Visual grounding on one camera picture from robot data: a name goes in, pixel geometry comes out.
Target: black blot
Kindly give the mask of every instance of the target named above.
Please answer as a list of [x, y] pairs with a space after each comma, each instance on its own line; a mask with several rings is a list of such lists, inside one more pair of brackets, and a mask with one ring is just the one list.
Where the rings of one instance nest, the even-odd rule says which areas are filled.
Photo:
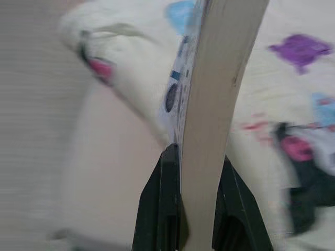
[[166, 95], [165, 109], [167, 112], [170, 112], [173, 108], [176, 92], [177, 92], [177, 84], [173, 84]]

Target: white bedsheet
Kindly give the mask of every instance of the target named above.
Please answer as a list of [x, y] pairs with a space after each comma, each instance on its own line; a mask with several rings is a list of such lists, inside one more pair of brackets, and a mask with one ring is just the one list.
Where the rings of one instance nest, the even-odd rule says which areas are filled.
[[[94, 56], [104, 57], [116, 63], [118, 74], [114, 82], [115, 89], [125, 97], [127, 103], [144, 116], [156, 136], [166, 143], [168, 142], [168, 133], [157, 120], [157, 111], [163, 100], [167, 79], [181, 40], [181, 36], [176, 35], [164, 16], [166, 6], [172, 2], [175, 1], [150, 0], [146, 1], [145, 4], [139, 0], [125, 1], [124, 3], [113, 1], [113, 3], [117, 3], [116, 6], [107, 0], [89, 2], [65, 16], [60, 29], [65, 43], [72, 49], [76, 48], [80, 40], [81, 30], [93, 31], [115, 23], [132, 25], [143, 34], [153, 38], [154, 41], [143, 40], [120, 31], [122, 36], [115, 36], [99, 43], [95, 41], [91, 47], [93, 48], [92, 53], [95, 53]], [[285, 211], [286, 198], [282, 189], [298, 185], [297, 179], [293, 172], [287, 170], [287, 164], [282, 161], [278, 152], [268, 142], [260, 140], [260, 134], [261, 136], [269, 136], [273, 123], [286, 121], [293, 124], [308, 124], [316, 121], [312, 111], [311, 94], [321, 92], [329, 96], [335, 96], [335, 85], [333, 86], [335, 81], [335, 54], [317, 59], [313, 64], [307, 65], [308, 72], [306, 74], [300, 75], [294, 66], [278, 58], [275, 53], [267, 48], [270, 45], [281, 43], [284, 38], [294, 33], [305, 33], [335, 44], [335, 33], [332, 31], [335, 26], [335, 18], [332, 13], [334, 9], [335, 2], [332, 0], [270, 0], [236, 103], [227, 155], [256, 197], [270, 238], [278, 250], [285, 248], [286, 250], [299, 250], [299, 243], [301, 242], [330, 250], [335, 247], [335, 239], [330, 234], [333, 233], [333, 226], [335, 226], [334, 208], [318, 210], [322, 211], [321, 216], [318, 217], [320, 220], [315, 224], [312, 231], [284, 239], [285, 234], [291, 232], [292, 226]], [[129, 175], [134, 172], [137, 176], [142, 171], [131, 171], [132, 167], [125, 168], [127, 171], [117, 170], [121, 168], [122, 161], [119, 161], [118, 166], [112, 167], [110, 164], [113, 161], [109, 159], [108, 154], [102, 155], [99, 153], [102, 147], [110, 147], [111, 151], [123, 151], [126, 147], [117, 149], [115, 143], [99, 141], [111, 140], [108, 135], [117, 134], [114, 128], [115, 121], [106, 118], [106, 116], [115, 116], [117, 112], [111, 112], [109, 109], [114, 106], [115, 102], [115, 98], [108, 101], [108, 96], [111, 97], [112, 95], [108, 93], [109, 89], [96, 85], [97, 83], [94, 84], [93, 88], [95, 90], [90, 94], [91, 97], [87, 98], [85, 108], [91, 110], [91, 112], [84, 111], [82, 118], [85, 119], [81, 119], [78, 125], [79, 131], [90, 127], [85, 134], [87, 138], [92, 137], [92, 139], [84, 139], [80, 142], [78, 140], [74, 141], [75, 149], [85, 148], [86, 150], [84, 152], [74, 151], [70, 158], [69, 169], [72, 169], [73, 177], [76, 176], [75, 173], [78, 173], [81, 180], [78, 181], [79, 178], [76, 177], [79, 184], [76, 188], [77, 193], [73, 196], [67, 195], [67, 203], [71, 201], [72, 210], [75, 210], [77, 203], [81, 207], [83, 205], [88, 207], [90, 213], [81, 211], [81, 215], [77, 216], [76, 221], [71, 220], [69, 222], [72, 223], [66, 226], [84, 231], [87, 235], [95, 231], [109, 231], [108, 226], [114, 230], [120, 227], [122, 229], [120, 233], [113, 230], [109, 231], [108, 234], [93, 235], [104, 241], [130, 246], [133, 234], [133, 226], [130, 225], [132, 223], [135, 225], [137, 207], [128, 207], [134, 206], [138, 202], [136, 196], [139, 195], [141, 187], [144, 186], [149, 177], [150, 168], [146, 167], [145, 172], [147, 173], [141, 176], [141, 180], [138, 180], [136, 188], [134, 188], [136, 192], [131, 193], [132, 200], [135, 201], [127, 205], [127, 210], [123, 212], [122, 206], [120, 206], [119, 210], [108, 211], [107, 209], [111, 207], [106, 205], [109, 203], [107, 202], [108, 194], [109, 192], [110, 194], [114, 193], [120, 187], [120, 184], [109, 184], [106, 175], [120, 174], [123, 177], [122, 180], [126, 182], [124, 172]], [[89, 106], [95, 106], [96, 110], [103, 109], [108, 112], [96, 114], [92, 112]], [[268, 124], [258, 134], [244, 129], [245, 125], [255, 124], [256, 122], [267, 122]], [[96, 136], [95, 130], [99, 131], [99, 137]], [[127, 130], [120, 128], [119, 130], [120, 133], [122, 133], [121, 131], [129, 133]], [[129, 138], [128, 143], [136, 142], [137, 135], [141, 134], [143, 130], [145, 129], [142, 128], [134, 132], [133, 141], [131, 141], [131, 137], [127, 136]], [[153, 146], [152, 142], [144, 144]], [[152, 158], [156, 159], [161, 150], [162, 148], [157, 145], [155, 150], [146, 151], [144, 155], [150, 158], [150, 154], [155, 154]], [[151, 162], [154, 161], [143, 163], [141, 168]], [[85, 182], [82, 182], [82, 180], [87, 180], [92, 173], [95, 173], [96, 178], [94, 180], [89, 179], [90, 182], [94, 183], [90, 186], [100, 188], [91, 194], [94, 201], [91, 199], [82, 200], [84, 194], [80, 187], [85, 186]], [[99, 177], [102, 176], [106, 179], [103, 188], [99, 184]], [[104, 204], [96, 206], [100, 201], [103, 201]], [[94, 215], [96, 217], [95, 223], [92, 222], [94, 219], [87, 219], [87, 217], [94, 217]], [[98, 219], [99, 217], [110, 217], [112, 220], [103, 222]], [[121, 217], [130, 219], [127, 221], [128, 226], [120, 225], [123, 222]]]

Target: purple blot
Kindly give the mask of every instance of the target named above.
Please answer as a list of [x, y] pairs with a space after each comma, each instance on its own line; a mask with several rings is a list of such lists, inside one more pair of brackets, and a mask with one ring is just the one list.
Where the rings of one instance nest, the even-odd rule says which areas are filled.
[[332, 53], [332, 46], [308, 35], [295, 34], [286, 38], [280, 45], [272, 45], [280, 58], [290, 61], [297, 68], [299, 74], [307, 73], [306, 65], [314, 62], [322, 55]]

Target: blurry background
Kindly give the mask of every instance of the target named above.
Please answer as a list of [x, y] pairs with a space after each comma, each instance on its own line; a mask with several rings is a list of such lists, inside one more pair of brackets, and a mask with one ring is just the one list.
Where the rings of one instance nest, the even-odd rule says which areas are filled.
[[0, 1], [0, 250], [56, 250], [62, 162], [90, 73], [57, 37], [78, 0]]

